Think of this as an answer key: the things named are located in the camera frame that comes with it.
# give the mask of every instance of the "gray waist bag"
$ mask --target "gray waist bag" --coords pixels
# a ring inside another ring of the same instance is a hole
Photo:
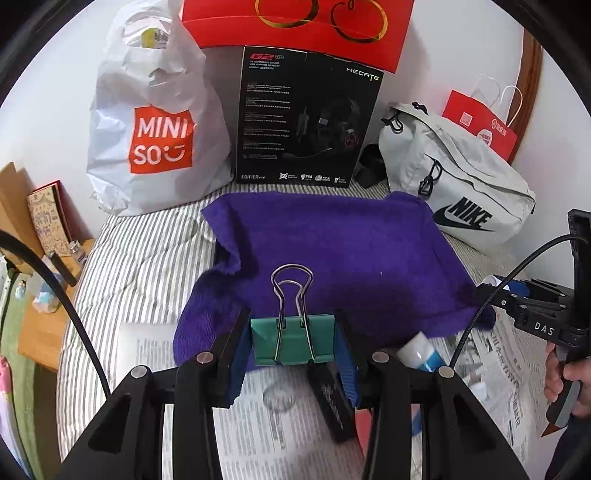
[[[535,194],[505,160],[446,118],[390,108],[379,136],[390,190],[422,197],[443,232],[482,252],[521,230]]]

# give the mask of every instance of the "red gift box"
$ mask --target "red gift box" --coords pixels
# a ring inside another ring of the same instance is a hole
[[[203,47],[317,51],[395,72],[414,0],[185,0],[183,24]]]

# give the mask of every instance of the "gold circle pattern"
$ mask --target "gold circle pattern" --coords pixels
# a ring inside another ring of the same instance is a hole
[[[375,37],[369,37],[369,38],[355,38],[355,37],[351,37],[350,35],[347,35],[345,32],[343,32],[339,28],[339,26],[336,24],[336,20],[335,20],[335,9],[339,5],[345,4],[345,2],[339,2],[339,3],[335,4],[334,7],[332,8],[332,10],[330,11],[330,22],[332,23],[332,26],[335,28],[336,32],[341,37],[343,37],[345,40],[352,41],[354,43],[373,43],[373,42],[380,41],[384,37],[384,35],[386,34],[386,31],[388,30],[388,16],[386,15],[386,12],[382,8],[382,6],[379,3],[377,3],[375,0],[365,0],[365,1],[369,2],[370,4],[375,5],[377,7],[377,9],[379,10],[380,14],[382,15],[382,19],[383,19],[382,30]]]
[[[311,1],[312,1],[312,8],[310,9],[310,13],[308,13],[308,15],[305,18],[302,18],[301,20],[298,20],[296,22],[281,23],[281,22],[272,22],[271,20],[267,20],[265,17],[263,17],[263,15],[261,15],[261,12],[259,10],[259,3],[261,2],[261,0],[255,1],[255,11],[256,11],[256,14],[258,15],[258,18],[260,18],[264,23],[266,23],[270,27],[274,27],[274,28],[301,27],[302,25],[306,25],[308,22],[311,22],[312,20],[314,20],[316,18],[316,15],[318,15],[318,0],[311,0]]]

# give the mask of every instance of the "nike logo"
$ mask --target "nike logo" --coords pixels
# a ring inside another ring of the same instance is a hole
[[[449,215],[458,218],[461,222],[449,218]],[[455,205],[447,205],[433,214],[433,221],[438,225],[463,228],[464,230],[480,230],[481,232],[492,232],[492,230],[482,227],[491,218],[492,215],[489,212],[465,197]]]

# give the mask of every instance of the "hand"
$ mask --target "hand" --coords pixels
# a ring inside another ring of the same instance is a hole
[[[561,374],[566,380],[581,380],[583,388],[573,408],[573,415],[576,417],[591,416],[591,358],[568,364],[564,367],[564,371],[561,371],[562,369],[558,358],[556,358],[554,347],[555,344],[550,342],[546,345],[548,358],[546,359],[545,397],[551,402],[555,402],[558,399],[558,395],[564,388]]]

